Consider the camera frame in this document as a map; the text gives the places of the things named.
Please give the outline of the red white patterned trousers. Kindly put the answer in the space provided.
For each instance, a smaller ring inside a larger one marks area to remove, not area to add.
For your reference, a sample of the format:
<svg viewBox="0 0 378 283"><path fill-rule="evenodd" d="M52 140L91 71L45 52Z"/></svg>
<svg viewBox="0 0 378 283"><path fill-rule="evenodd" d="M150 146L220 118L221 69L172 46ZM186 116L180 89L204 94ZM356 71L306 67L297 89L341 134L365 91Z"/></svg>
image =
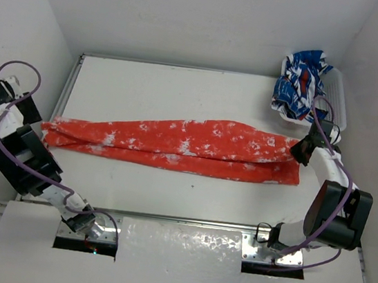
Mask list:
<svg viewBox="0 0 378 283"><path fill-rule="evenodd" d="M293 138L233 120L43 122L45 144L113 160L245 183L298 185Z"/></svg>

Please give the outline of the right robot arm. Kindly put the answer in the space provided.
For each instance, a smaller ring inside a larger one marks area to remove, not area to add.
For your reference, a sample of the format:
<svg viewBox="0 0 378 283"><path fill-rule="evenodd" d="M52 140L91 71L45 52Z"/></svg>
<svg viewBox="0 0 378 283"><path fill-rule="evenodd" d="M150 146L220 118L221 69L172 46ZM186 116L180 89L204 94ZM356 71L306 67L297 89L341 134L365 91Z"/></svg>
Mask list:
<svg viewBox="0 0 378 283"><path fill-rule="evenodd" d="M317 119L307 136L290 148L294 160L312 167L321 187L302 221L278 223L268 239L258 242L266 257L275 260L324 246L354 250L361 243L374 200L355 185L343 165L339 138L333 122Z"/></svg>

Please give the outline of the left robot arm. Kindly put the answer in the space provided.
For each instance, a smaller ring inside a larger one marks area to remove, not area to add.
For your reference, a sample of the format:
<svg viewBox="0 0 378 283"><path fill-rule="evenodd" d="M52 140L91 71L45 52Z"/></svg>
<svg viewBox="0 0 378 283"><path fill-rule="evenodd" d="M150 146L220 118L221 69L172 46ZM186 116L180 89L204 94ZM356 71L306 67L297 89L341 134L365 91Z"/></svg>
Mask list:
<svg viewBox="0 0 378 283"><path fill-rule="evenodd" d="M83 236L96 231L96 214L62 183L62 169L32 129L42 118L15 76L0 79L0 172L21 195L45 199L62 221Z"/></svg>

